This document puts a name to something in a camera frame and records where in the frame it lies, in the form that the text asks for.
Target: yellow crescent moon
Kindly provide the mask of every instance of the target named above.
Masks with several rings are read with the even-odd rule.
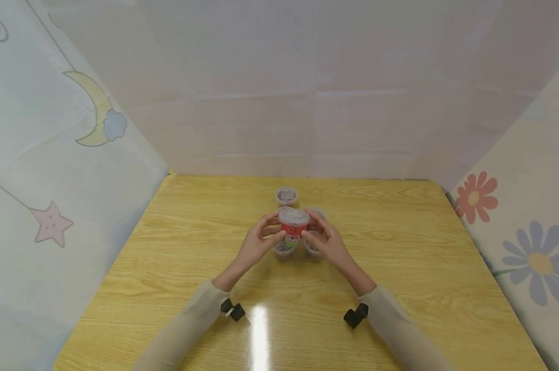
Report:
[[[72,79],[85,92],[89,95],[94,108],[96,110],[96,126],[90,134],[87,136],[76,140],[81,145],[86,145],[88,147],[97,147],[108,142],[108,138],[104,135],[104,119],[108,111],[112,109],[112,105],[108,100],[108,97],[104,93],[104,90],[97,85],[91,78],[83,73],[78,73],[77,71],[67,71],[63,73],[68,78]]]

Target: wooden table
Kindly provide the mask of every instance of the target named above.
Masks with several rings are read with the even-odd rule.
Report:
[[[352,256],[458,370],[545,370],[440,187],[427,181],[168,176],[63,348],[55,370],[130,370],[199,285],[275,211],[276,188],[320,207]],[[220,317],[187,370],[397,370],[326,261],[272,252],[233,290],[251,324]]]

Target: clear plastic cup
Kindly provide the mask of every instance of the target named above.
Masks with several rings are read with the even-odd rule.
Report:
[[[315,235],[320,240],[324,239],[323,235],[317,230],[311,230],[310,233]],[[308,241],[304,240],[304,245],[306,246],[306,253],[308,254],[308,258],[313,260],[319,260],[323,257],[323,253],[315,249],[312,243],[309,243]]]
[[[292,254],[296,250],[295,246],[287,246],[283,241],[279,242],[275,247],[273,247],[273,252],[275,257],[280,261],[286,261],[292,257]]]
[[[298,192],[292,187],[281,187],[275,192],[275,200],[279,206],[296,206]]]
[[[300,234],[303,230],[306,230],[310,222],[310,216],[303,210],[292,208],[280,211],[278,220],[281,223],[281,229],[286,231],[283,238],[284,245],[297,247],[300,244],[300,239],[302,239]]]
[[[286,209],[293,209],[293,207],[291,207],[291,206],[282,206],[282,207],[278,208],[277,211],[281,212],[282,210],[286,210]]]
[[[318,215],[320,215],[323,219],[327,218],[327,214],[325,213],[325,211],[323,211],[321,208],[318,207],[311,207],[310,210],[316,212]]]

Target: forearm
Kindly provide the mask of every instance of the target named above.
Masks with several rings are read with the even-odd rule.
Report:
[[[216,286],[216,288],[229,293],[247,271],[248,267],[233,261],[223,272],[219,274],[219,276],[213,279],[213,285]]]
[[[182,312],[159,333],[133,370],[175,371],[194,344],[217,319],[220,305],[228,296],[228,292],[216,288],[212,281],[206,281]]]
[[[451,370],[448,363],[388,290],[378,286],[360,297],[368,320],[404,370]]]
[[[350,256],[343,259],[337,269],[349,282],[357,296],[368,294],[376,288],[376,283],[372,278]]]

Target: cartoon star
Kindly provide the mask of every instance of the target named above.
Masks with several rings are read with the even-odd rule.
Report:
[[[48,239],[53,239],[59,246],[65,247],[65,237],[63,232],[73,225],[73,222],[61,216],[58,211],[57,205],[50,202],[50,206],[46,210],[36,210],[30,208],[30,212],[34,218],[40,223],[40,229],[36,234],[34,242],[42,242]]]

